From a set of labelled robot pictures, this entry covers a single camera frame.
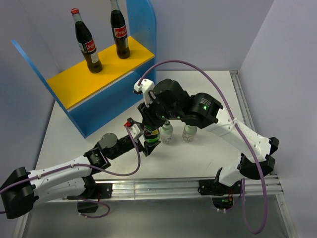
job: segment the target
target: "tabletop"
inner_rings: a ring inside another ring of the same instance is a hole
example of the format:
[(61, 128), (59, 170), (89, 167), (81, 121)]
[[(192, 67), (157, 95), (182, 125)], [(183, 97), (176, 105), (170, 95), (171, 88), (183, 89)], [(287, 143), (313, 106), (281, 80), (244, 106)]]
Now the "tabletop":
[[(229, 71), (206, 71), (216, 82), (225, 95), (234, 116), (243, 121), (239, 102), (234, 90)], [(180, 83), (190, 95), (205, 92), (223, 103), (220, 95), (212, 84), (197, 71), (158, 71), (158, 82), (170, 78)], [(98, 131), (83, 138), (67, 115), (55, 102), (43, 141), (36, 169), (44, 169), (73, 160), (93, 148), (101, 137), (109, 132), (121, 138), (127, 134), (124, 124), (127, 118), (132, 117), (141, 121), (137, 104), (121, 113), (119, 116), (101, 127)], [(141, 155), (139, 171), (125, 179), (154, 179), (154, 178), (191, 178), (212, 177), (220, 167), (229, 165), (240, 156), (240, 151), (220, 137), (198, 129), (195, 140), (186, 143), (182, 139), (184, 123), (171, 121), (173, 136), (170, 144), (161, 143), (150, 156)], [(137, 166), (137, 155), (131, 150), (120, 157), (110, 160), (109, 171), (129, 173)], [(106, 173), (94, 175), (95, 179), (120, 179)]]

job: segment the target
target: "gray floor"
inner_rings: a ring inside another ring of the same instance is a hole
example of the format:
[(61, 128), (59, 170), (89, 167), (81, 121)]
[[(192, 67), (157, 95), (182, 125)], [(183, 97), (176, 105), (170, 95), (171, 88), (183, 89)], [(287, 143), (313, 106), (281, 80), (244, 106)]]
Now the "gray floor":
[[(211, 208), (210, 198), (109, 202), (101, 219), (79, 217), (76, 203), (48, 203), (30, 214), (24, 238), (286, 238), (275, 196), (269, 196), (268, 221), (255, 236), (246, 229), (241, 204), (226, 215)], [(258, 227), (263, 199), (247, 197), (248, 220)], [(98, 214), (105, 208), (99, 208)]]

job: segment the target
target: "shelf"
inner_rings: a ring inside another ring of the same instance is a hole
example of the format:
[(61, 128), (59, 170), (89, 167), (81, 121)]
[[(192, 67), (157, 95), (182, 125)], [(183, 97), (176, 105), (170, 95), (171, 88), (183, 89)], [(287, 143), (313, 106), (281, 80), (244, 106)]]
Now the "shelf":
[(100, 73), (90, 73), (86, 61), (82, 61), (48, 80), (67, 110), (154, 58), (153, 53), (131, 36), (128, 40), (131, 55), (127, 59), (117, 56), (115, 45), (99, 52), (103, 64)]

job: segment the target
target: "gray wall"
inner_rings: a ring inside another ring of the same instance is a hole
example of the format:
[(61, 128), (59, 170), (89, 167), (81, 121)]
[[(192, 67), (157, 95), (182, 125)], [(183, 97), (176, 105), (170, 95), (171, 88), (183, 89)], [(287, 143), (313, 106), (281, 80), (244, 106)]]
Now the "gray wall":
[[(47, 119), (50, 93), (10, 42), (16, 39), (45, 77), (58, 73), (50, 53), (23, 7), (4, 0), (0, 7), (0, 183), (13, 170), (34, 169)], [(0, 215), (1, 237), (11, 237), (15, 220)]]
[(256, 129), (276, 136), (276, 171), (300, 237), (317, 233), (317, 1), (275, 0), (241, 68)]
[[(126, 12), (124, 0), (118, 1)], [(239, 69), (273, 0), (151, 0), (157, 16), (157, 60), (187, 60), (203, 69)], [(97, 48), (113, 44), (110, 1), (23, 0), (62, 69), (83, 60), (70, 9), (77, 7)], [(184, 69), (166, 64), (160, 69)]]

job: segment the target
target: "coca-cola bottle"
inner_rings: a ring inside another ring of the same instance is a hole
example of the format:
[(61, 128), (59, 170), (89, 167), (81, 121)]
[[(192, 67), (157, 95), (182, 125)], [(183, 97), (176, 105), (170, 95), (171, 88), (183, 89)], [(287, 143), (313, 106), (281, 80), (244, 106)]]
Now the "coca-cola bottle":
[(119, 9), (117, 0), (111, 2), (111, 27), (115, 45), (117, 47), (117, 55), (120, 59), (126, 59), (130, 56), (128, 45), (128, 33), (125, 26), (125, 20)]
[(71, 13), (73, 14), (75, 21), (76, 38), (79, 48), (85, 57), (88, 69), (91, 73), (99, 73), (103, 66), (98, 57), (97, 47), (95, 45), (94, 39), (87, 26), (83, 22), (79, 10), (77, 8), (73, 8)]

